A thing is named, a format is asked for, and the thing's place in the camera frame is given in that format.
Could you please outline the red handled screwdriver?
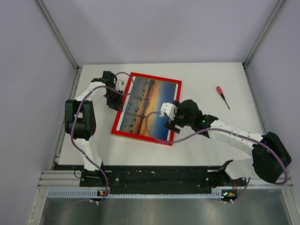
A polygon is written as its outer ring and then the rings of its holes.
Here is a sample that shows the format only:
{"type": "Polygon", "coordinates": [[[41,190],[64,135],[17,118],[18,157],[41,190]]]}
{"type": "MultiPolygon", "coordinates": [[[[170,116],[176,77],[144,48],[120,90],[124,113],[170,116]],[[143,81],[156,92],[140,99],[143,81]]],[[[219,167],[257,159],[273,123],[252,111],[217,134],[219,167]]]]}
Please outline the red handled screwdriver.
{"type": "Polygon", "coordinates": [[[226,103],[228,109],[230,109],[230,107],[229,107],[229,105],[228,105],[228,103],[227,103],[227,101],[226,101],[226,98],[225,98],[225,96],[224,96],[224,93],[223,93],[223,90],[221,89],[221,87],[220,87],[220,86],[217,86],[217,87],[216,87],[216,90],[217,90],[218,94],[221,96],[221,98],[224,100],[224,102],[226,103]]]}

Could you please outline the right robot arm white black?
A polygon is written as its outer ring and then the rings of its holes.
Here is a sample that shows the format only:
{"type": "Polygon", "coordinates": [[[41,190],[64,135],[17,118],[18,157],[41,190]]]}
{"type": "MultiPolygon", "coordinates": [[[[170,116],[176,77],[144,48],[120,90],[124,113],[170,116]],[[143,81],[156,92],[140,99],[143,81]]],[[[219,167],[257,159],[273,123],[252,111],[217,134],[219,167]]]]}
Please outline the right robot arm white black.
{"type": "Polygon", "coordinates": [[[225,161],[218,177],[223,185],[244,177],[259,177],[267,183],[279,184],[281,175],[285,176],[281,183],[287,182],[287,167],[292,159],[277,134],[256,134],[230,126],[215,116],[203,114],[191,99],[163,103],[160,114],[168,118],[165,128],[177,134],[181,128],[190,127],[194,134],[221,141],[248,155],[246,159],[225,161]]]}

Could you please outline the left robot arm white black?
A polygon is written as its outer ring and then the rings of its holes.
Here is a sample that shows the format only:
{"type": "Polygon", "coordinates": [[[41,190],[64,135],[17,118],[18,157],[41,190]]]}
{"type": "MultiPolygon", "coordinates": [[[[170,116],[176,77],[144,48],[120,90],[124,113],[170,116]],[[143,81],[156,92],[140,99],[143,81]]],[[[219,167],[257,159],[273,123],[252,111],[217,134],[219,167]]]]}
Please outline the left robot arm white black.
{"type": "Polygon", "coordinates": [[[82,94],[65,102],[65,132],[70,135],[71,143],[81,153],[84,169],[92,171],[90,180],[96,186],[106,182],[106,174],[100,171],[102,159],[92,143],[97,127],[94,106],[104,97],[109,108],[121,111],[123,86],[123,80],[110,71],[104,71],[102,77],[91,80],[82,94]]]}

